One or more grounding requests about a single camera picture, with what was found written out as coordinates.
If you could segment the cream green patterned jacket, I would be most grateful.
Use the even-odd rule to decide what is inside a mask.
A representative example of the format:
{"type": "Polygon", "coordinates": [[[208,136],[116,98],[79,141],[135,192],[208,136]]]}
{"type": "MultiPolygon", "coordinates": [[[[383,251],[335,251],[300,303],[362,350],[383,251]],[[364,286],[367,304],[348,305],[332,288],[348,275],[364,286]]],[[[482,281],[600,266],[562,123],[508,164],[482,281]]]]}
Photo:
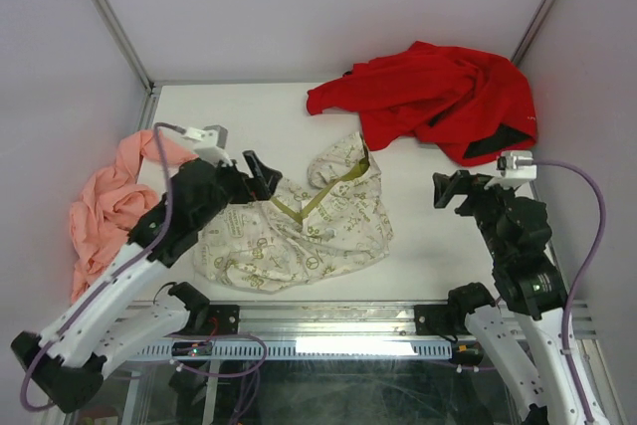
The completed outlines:
{"type": "Polygon", "coordinates": [[[277,293],[388,256],[393,229],[381,170],[360,133],[319,154],[308,182],[282,178],[271,199],[228,206],[200,232],[194,270],[213,283],[277,293]]]}

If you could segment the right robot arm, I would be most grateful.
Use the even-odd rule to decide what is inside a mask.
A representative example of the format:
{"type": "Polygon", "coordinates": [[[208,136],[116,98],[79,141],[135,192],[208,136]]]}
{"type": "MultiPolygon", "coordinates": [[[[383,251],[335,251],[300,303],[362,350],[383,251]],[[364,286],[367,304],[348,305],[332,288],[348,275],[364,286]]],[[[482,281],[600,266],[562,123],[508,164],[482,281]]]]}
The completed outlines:
{"type": "Polygon", "coordinates": [[[495,298],[481,283],[448,294],[445,320],[485,350],[525,424],[606,424],[573,338],[561,273],[545,252],[552,231],[543,203],[502,178],[458,170],[433,176],[437,209],[463,197],[457,215],[475,220],[493,262],[496,289],[521,328],[528,351],[508,331],[495,298]]]}

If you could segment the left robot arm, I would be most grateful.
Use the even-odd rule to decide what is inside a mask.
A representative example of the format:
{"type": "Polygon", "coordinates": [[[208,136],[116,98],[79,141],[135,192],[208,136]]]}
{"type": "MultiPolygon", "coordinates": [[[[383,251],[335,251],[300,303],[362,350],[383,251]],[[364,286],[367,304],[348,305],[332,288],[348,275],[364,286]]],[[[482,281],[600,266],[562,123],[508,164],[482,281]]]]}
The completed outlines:
{"type": "Polygon", "coordinates": [[[20,396],[35,383],[51,405],[69,414],[83,408],[104,381],[146,344],[174,333],[205,330],[210,302],[194,286],[178,283],[166,299],[131,319],[121,314],[198,240],[199,232],[229,205],[267,201],[283,175],[252,150],[250,170],[234,160],[197,158],[166,173],[166,191],[145,213],[102,275],[41,332],[20,332],[11,349],[25,371],[20,396]]]}

